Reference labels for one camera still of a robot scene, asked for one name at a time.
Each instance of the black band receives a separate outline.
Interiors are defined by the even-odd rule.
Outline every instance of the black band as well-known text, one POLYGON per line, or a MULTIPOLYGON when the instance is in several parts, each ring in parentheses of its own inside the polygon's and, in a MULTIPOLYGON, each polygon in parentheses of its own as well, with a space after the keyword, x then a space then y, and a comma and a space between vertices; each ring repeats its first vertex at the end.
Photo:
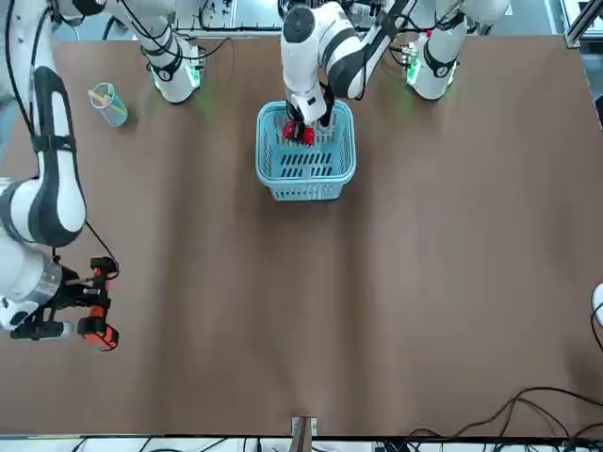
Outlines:
POLYGON ((322 127, 328 127, 331 122, 331 113, 333 112, 333 105, 335 103, 335 95, 331 85, 324 87, 324 94, 322 97, 324 103, 327 105, 327 111, 320 117, 319 122, 322 127))
POLYGON ((291 140, 301 142, 303 140, 303 131, 305 130, 302 113, 289 101, 286 101, 286 110, 287 116, 293 121, 293 136, 291 140))
POLYGON ((356 36, 356 32, 353 28, 344 28, 339 33, 337 33, 333 38, 329 41, 327 46, 324 49, 324 53, 322 54, 322 66, 326 69, 327 63, 329 59, 331 59, 331 55, 335 51, 339 45, 346 40, 347 38, 351 38, 352 36, 356 36))
POLYGON ((438 25, 438 28, 442 31, 450 30, 455 26, 461 24, 464 21, 464 14, 462 12, 458 12, 452 19, 448 22, 438 25))
POLYGON ((173 79, 173 75, 178 71, 180 65, 182 64, 182 47, 178 45, 178 53, 177 56, 173 58, 170 64, 160 68, 155 64, 151 64, 153 68, 153 72, 157 77, 159 77, 164 82, 170 82, 173 79))
POLYGON ((35 136, 31 139, 36 153, 52 153, 68 151, 75 153, 75 138, 61 136, 35 136))
MULTIPOLYGON (((168 24, 168 26, 166 26, 166 29, 163 30, 163 33, 161 33, 159 36, 154 37, 154 40, 158 40, 159 38, 161 38, 165 32, 167 30, 170 29, 170 25, 168 24)), ((168 42, 166 42, 165 44, 162 44, 161 47, 154 49, 154 50, 149 50, 149 49, 145 49, 144 47, 140 46, 140 51, 142 52, 143 55, 148 56, 150 55, 151 57, 159 57, 160 55, 166 54, 167 52, 165 51, 165 49, 170 50, 170 46, 171 43, 174 40, 174 33, 170 33, 170 37, 168 38, 168 42)))
POLYGON ((105 3, 101 5, 95 0, 73 0, 73 5, 83 16, 93 16, 105 9, 105 3))
POLYGON ((459 57, 457 55, 454 59, 452 59, 448 63, 443 63, 442 61, 435 59, 435 57, 430 52, 430 42, 429 41, 427 41, 425 43, 425 47, 423 47, 423 56, 425 57, 425 62, 427 63, 427 65, 432 69, 433 76, 435 78, 446 77, 450 73, 452 68, 454 67, 456 60, 459 57))

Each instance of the black cable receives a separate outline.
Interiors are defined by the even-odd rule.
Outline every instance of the black cable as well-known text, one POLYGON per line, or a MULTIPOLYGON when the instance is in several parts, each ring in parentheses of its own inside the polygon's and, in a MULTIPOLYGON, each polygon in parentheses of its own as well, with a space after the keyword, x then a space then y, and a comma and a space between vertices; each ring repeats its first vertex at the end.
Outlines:
POLYGON ((595 329, 595 318, 596 318, 596 313, 598 312, 599 309, 601 309, 603 307, 603 303, 599 304, 596 309, 593 310, 593 313, 591 314, 591 330, 593 332, 593 336, 595 337, 596 340, 596 344, 599 347, 599 350, 601 350, 601 353, 603 353, 603 344, 601 344, 601 340, 599 339, 599 335, 596 333, 596 329, 595 329))
POLYGON ((159 47, 159 49, 161 49, 163 52, 165 52, 168 55, 171 55, 173 57, 179 57, 182 59, 187 59, 189 61, 201 61, 202 59, 206 59, 208 57, 210 57, 211 55, 215 54, 216 52, 218 52, 218 50, 221 48, 222 45, 224 45, 225 42, 227 42, 228 40, 232 40, 231 38, 226 38, 224 40, 222 40, 220 42, 220 44, 218 44, 216 46, 215 49, 211 50, 209 53, 205 53, 201 56, 196 56, 196 57, 192 57, 192 56, 184 56, 184 55, 178 55, 175 54, 174 52, 172 52, 169 48, 167 48, 165 45, 160 44, 159 41, 157 41, 156 38, 154 38, 153 36, 151 36, 151 33, 149 33, 149 31, 144 27, 144 25, 139 21, 139 18, 136 17, 136 15, 134 14, 134 12, 132 12, 132 9, 130 9, 130 7, 128 7, 128 5, 125 3, 124 0, 118 0, 118 2, 121 2, 123 7, 125 8, 125 10, 128 12, 128 15, 130 16, 130 19, 132 19, 135 24, 133 24, 137 31, 146 39, 148 40, 152 40, 153 43, 159 47))
MULTIPOLYGON (((536 412, 539 412, 540 414, 542 414, 543 415, 543 419, 545 419, 545 420, 547 420, 547 418, 548 419, 552 419, 553 422, 555 422, 555 424, 557 424, 563 430, 563 433, 565 434, 565 436, 569 437, 569 430, 567 429, 567 427, 559 419, 557 419, 555 416, 553 416, 550 412, 548 412, 547 410, 545 410, 543 407, 541 407, 540 405, 538 405, 538 404, 536 404, 536 403, 532 402, 531 400, 528 400, 528 399, 526 399, 524 397, 519 397, 517 399, 517 401, 521 402, 521 403, 524 403, 525 405, 530 406, 536 412)), ((550 428, 553 436, 555 436, 555 428, 552 426, 552 424, 548 423, 548 427, 550 428)))
POLYGON ((228 440, 228 438, 222 438, 221 440, 217 440, 215 443, 207 445, 206 447, 204 447, 203 449, 201 449, 199 452, 207 452, 209 449, 211 449, 213 447, 216 447, 218 444, 222 444, 226 440, 228 440))
POLYGON ((5 58, 7 60, 7 69, 8 69, 8 78, 10 79, 10 86, 15 94, 15 100, 19 105, 19 109, 21 110, 21 114, 23 115, 23 119, 25 121, 25 125, 27 126, 27 130, 29 131, 29 135, 31 137, 34 136, 33 126, 27 117, 27 112, 25 111, 25 106, 23 104, 23 100, 21 99, 21 95, 19 94, 19 90, 17 89, 17 82, 15 81, 15 74, 12 69, 12 62, 10 61, 10 25, 12 19, 12 11, 15 8, 15 0, 9 0, 8 3, 8 11, 7 11, 7 20, 6 26, 4 30, 4 39, 5 39, 5 58))
POLYGON ((413 28, 402 28, 400 27, 400 29, 398 30, 399 33, 407 33, 409 31, 415 32, 415 33, 427 33, 428 31, 433 31, 434 29, 438 28, 439 26, 441 26, 442 24, 444 24, 445 19, 448 17, 447 14, 444 14, 440 20, 437 20, 437 17, 435 16, 434 13, 434 17, 433 17, 433 26, 429 27, 429 28, 421 28, 420 26, 418 26, 417 24, 415 24, 415 21, 413 21, 413 19, 411 19, 409 14, 400 14, 398 17, 401 17, 402 19, 404 19, 404 23, 405 24, 410 24, 413 26, 413 28))
POLYGON ((394 61, 396 61, 396 63, 397 63, 398 65, 402 66, 402 64, 403 64, 403 63, 402 63, 402 60, 401 60, 401 59, 397 59, 397 58, 396 58, 396 55, 394 54, 394 52, 396 52, 396 50, 398 50, 398 49, 393 49, 393 48, 389 47, 389 55, 392 57, 392 59, 393 59, 394 61))
MULTIPOLYGON (((415 0, 415 2, 413 3, 413 5, 410 7, 410 9, 408 10, 408 12, 406 13, 407 18, 410 19, 411 14, 413 14, 413 11, 415 10, 417 3, 418 3, 418 0, 415 0)), ((400 28, 404 28, 407 24, 408 24, 408 19, 404 19, 404 24, 402 24, 402 26, 400 28)))
MULTIPOLYGON (((467 432, 468 430, 470 430, 472 428, 490 424, 491 422, 498 419, 499 416, 501 414, 503 414, 508 408, 510 408, 509 414, 511 414, 513 412, 513 407, 517 403, 518 399, 525 399, 524 397, 522 397, 523 395, 528 394, 528 393, 534 393, 534 392, 552 392, 552 393, 557 393, 557 394, 563 394, 566 396, 572 396, 573 398, 581 400, 582 402, 590 403, 591 405, 595 405, 599 408, 603 408, 603 402, 601 402, 600 400, 593 398, 593 397, 588 397, 586 395, 580 395, 580 394, 574 393, 573 391, 568 391, 568 390, 562 389, 562 388, 555 388, 553 386, 531 386, 531 387, 528 387, 528 388, 525 388, 525 389, 519 391, 514 397, 510 398, 507 402, 505 402, 505 404, 500 409, 498 409, 492 416, 490 416, 484 420, 478 421, 478 422, 472 422, 470 424, 467 424, 466 426, 464 426, 463 428, 460 428, 456 433, 454 433, 451 436, 442 437, 435 431, 430 430, 428 428, 415 428, 407 435, 407 437, 412 437, 413 435, 415 435, 418 432, 427 432, 427 433, 431 434, 432 436, 435 436, 436 439, 440 443, 448 443, 450 441, 453 441, 453 440, 459 438, 465 432, 467 432)), ((531 402, 531 401, 529 404, 531 406, 537 406, 534 402, 531 402)), ((540 407, 540 406, 538 406, 538 409, 540 409, 541 412, 545 412, 547 415, 550 414, 550 413, 546 412, 546 410, 542 409, 542 407, 540 407)), ((502 434, 504 434, 504 432, 506 432, 506 428, 508 427, 509 422, 510 422, 510 416, 507 417, 507 419, 505 420, 505 423, 503 425, 503 428, 500 431, 502 434)), ((585 428, 585 430, 583 430, 583 431, 586 431, 587 429, 595 428, 595 427, 603 427, 603 423, 592 424, 590 426, 587 426, 585 428)))
MULTIPOLYGON (((90 229, 90 232, 92 233, 92 235, 94 235, 94 237, 96 238, 98 243, 101 244, 101 246, 105 249, 105 251, 107 252, 109 257, 111 259, 113 259, 113 262, 115 262, 115 267, 117 269, 116 269, 115 273, 113 273, 112 275, 109 275, 107 279, 109 281, 116 279, 118 276, 120 276, 119 261, 115 258, 115 255, 111 252, 111 249, 106 245, 105 240, 103 240, 103 238, 100 235, 98 235, 98 233, 94 230, 94 228, 92 227, 92 225, 90 224, 90 222, 88 220, 86 220, 86 226, 88 226, 88 229, 90 229)), ((142 448, 144 448, 149 443, 149 441, 151 441, 151 438, 149 438, 149 440, 147 440, 147 443, 142 448)))
MULTIPOLYGON (((142 452, 142 450, 144 449, 144 447, 153 439, 154 437, 149 438, 145 444, 142 445, 142 448, 140 449, 139 452, 142 452)), ((225 442, 228 438, 222 438, 221 440, 217 440, 216 442, 207 445, 206 447, 204 447, 203 449, 201 449, 199 452, 207 452, 209 449, 217 446, 218 444, 222 444, 223 442, 225 442)), ((169 447, 161 447, 159 449, 153 449, 153 450, 149 450, 148 452, 182 452, 181 450, 178 449, 172 449, 169 447)))
POLYGON ((111 27, 113 26, 113 24, 115 24, 115 21, 117 21, 117 19, 115 19, 115 16, 109 17, 109 20, 106 22, 105 25, 105 31, 103 32, 102 40, 106 40, 108 38, 109 32, 111 31, 111 27))
POLYGON ((151 440, 154 438, 155 436, 150 436, 149 438, 147 438, 147 441, 144 442, 144 444, 142 445, 142 447, 140 448, 139 452, 142 452, 144 450, 144 448, 149 445, 149 443, 151 442, 151 440))
MULTIPOLYGON (((43 14, 40 16, 40 20, 38 21, 38 26, 36 27, 36 34, 34 36, 34 46, 33 49, 31 50, 31 59, 29 61, 29 68, 31 68, 31 71, 34 71, 34 68, 36 67, 36 55, 38 53, 38 44, 40 43, 40 35, 41 35, 41 29, 44 26, 44 22, 46 22, 46 16, 48 15, 48 13, 52 11, 52 9, 50 7, 46 8, 43 12, 43 14)), ((34 92, 33 89, 30 90, 30 97, 29 97, 29 120, 31 121, 31 127, 32 130, 35 132, 35 121, 34 121, 34 92)))
POLYGON ((406 442, 401 442, 399 444, 399 447, 396 447, 396 445, 393 444, 391 441, 383 441, 383 448, 385 449, 385 452, 391 452, 392 450, 393 450, 393 452, 410 452, 410 449, 408 448, 409 445, 415 449, 415 452, 418 451, 418 449, 416 447, 414 447, 412 444, 408 444, 406 442))
POLYGON ((77 451, 79 450, 79 448, 82 446, 82 444, 86 442, 86 440, 87 440, 87 439, 88 439, 87 437, 84 437, 84 438, 82 439, 82 441, 80 441, 78 444, 76 444, 76 445, 73 447, 72 452, 77 452, 77 451))
POLYGON ((591 424, 590 426, 586 426, 586 427, 581 428, 581 429, 580 429, 580 430, 578 430, 576 433, 574 433, 574 435, 572 435, 572 438, 573 438, 573 439, 578 439, 578 438, 579 438, 579 436, 580 436, 582 433, 585 433, 585 432, 586 432, 586 431, 588 431, 588 430, 592 430, 593 428, 603 428, 603 422, 596 422, 596 423, 594 423, 594 424, 591 424))

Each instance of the white robotic arm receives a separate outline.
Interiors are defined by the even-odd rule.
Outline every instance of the white robotic arm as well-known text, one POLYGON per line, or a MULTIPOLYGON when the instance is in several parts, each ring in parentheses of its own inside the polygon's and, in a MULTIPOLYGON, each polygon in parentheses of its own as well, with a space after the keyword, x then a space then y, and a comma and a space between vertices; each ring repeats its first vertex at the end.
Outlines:
POLYGON ((319 67, 327 73, 335 97, 361 97, 377 63, 398 34, 396 20, 407 3, 408 0, 396 0, 383 8, 362 40, 336 2, 314 9, 291 9, 281 33, 283 75, 291 113, 297 111, 306 125, 325 114, 328 119, 329 106, 318 82, 319 67))
POLYGON ((199 87, 196 47, 177 39, 162 17, 174 10, 173 0, 8 0, 7 69, 38 159, 37 175, 0 179, 0 329, 14 338, 69 335, 71 325, 56 322, 54 313, 81 306, 91 311, 78 332, 104 349, 117 345, 118 333, 106 324, 107 282, 119 271, 114 259, 91 259, 94 276, 80 279, 34 246, 69 245, 86 224, 69 98, 52 54, 53 20, 102 10, 139 37, 168 101, 183 102, 199 87))
POLYGON ((31 103, 28 127, 38 159, 36 176, 0 181, 0 327, 8 330, 15 329, 60 287, 61 266, 30 244, 68 245, 86 220, 69 99, 52 59, 48 7, 46 0, 8 4, 7 62, 23 105, 31 103))
MULTIPOLYGON (((362 97, 377 63, 399 33, 404 22, 400 15, 408 3, 394 0, 386 4, 362 40, 336 2, 314 9, 296 6, 287 13, 281 58, 287 108, 293 121, 305 125, 318 120, 322 125, 328 123, 330 106, 324 101, 318 82, 320 67, 327 74, 332 95, 362 97)), ((466 36, 465 16, 481 24, 493 24, 509 3, 510 0, 437 0, 437 26, 429 38, 419 42, 423 70, 414 84, 417 92, 428 99, 444 94, 466 36)))
POLYGON ((482 25, 493 25, 504 15, 510 0, 437 0, 436 17, 449 14, 431 35, 420 37, 418 69, 407 77, 416 93, 428 100, 441 98, 452 82, 459 54, 467 34, 466 18, 482 25))

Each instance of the plastic basket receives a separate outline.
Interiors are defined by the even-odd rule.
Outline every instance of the plastic basket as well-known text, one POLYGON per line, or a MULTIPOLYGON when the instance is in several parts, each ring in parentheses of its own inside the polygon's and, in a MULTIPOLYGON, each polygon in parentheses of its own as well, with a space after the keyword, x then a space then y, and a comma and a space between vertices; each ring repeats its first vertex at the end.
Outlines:
POLYGON ((335 101, 331 124, 315 127, 313 146, 283 138, 286 102, 270 102, 257 116, 255 170, 277 201, 334 200, 356 171, 350 108, 335 101))

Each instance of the tabletop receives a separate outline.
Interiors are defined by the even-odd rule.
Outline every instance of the tabletop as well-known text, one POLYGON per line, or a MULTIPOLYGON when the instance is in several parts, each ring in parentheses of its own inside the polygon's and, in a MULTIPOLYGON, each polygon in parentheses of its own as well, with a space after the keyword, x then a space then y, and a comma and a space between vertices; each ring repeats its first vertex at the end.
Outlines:
MULTIPOLYGON (((603 139, 562 37, 467 40, 438 103, 383 61, 349 102, 357 171, 334 202, 276 202, 256 178, 257 113, 284 99, 276 39, 225 43, 183 105, 134 42, 55 55, 89 220, 122 266, 122 342, 1 335, 2 433, 286 435, 311 415, 320 435, 446 435, 526 386, 603 397, 589 327, 603 139), (90 107, 104 81, 130 110, 123 128, 90 107)), ((2 173, 34 170, 19 123, 2 173)), ((102 252, 84 231, 61 262, 84 272, 102 252)), ((530 397, 572 430, 601 418, 530 397)), ((509 428, 551 434, 525 407, 509 428)))

